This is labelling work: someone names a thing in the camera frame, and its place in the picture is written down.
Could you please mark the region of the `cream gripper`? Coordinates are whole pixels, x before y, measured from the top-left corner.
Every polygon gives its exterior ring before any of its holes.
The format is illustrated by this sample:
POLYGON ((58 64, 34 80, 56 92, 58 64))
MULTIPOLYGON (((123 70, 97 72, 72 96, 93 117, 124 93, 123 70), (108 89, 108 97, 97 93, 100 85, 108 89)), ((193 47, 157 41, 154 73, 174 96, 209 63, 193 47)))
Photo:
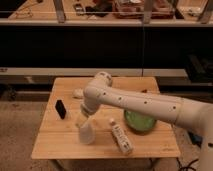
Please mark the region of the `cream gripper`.
POLYGON ((81 128, 89 119, 90 116, 94 114, 93 111, 88 110, 87 108, 82 108, 81 113, 76 119, 76 126, 81 128))

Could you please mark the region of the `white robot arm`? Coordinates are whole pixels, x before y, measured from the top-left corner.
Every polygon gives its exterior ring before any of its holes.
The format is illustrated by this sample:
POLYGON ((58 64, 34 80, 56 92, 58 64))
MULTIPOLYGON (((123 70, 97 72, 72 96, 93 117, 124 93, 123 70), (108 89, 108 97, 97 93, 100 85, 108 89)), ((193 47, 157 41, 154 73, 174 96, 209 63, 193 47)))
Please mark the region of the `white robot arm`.
POLYGON ((109 105, 148 115, 174 124, 202 137, 197 171, 213 171, 213 104, 187 98, 125 91, 112 88, 112 77, 98 72, 83 89, 81 115, 77 125, 83 126, 100 105, 109 105))

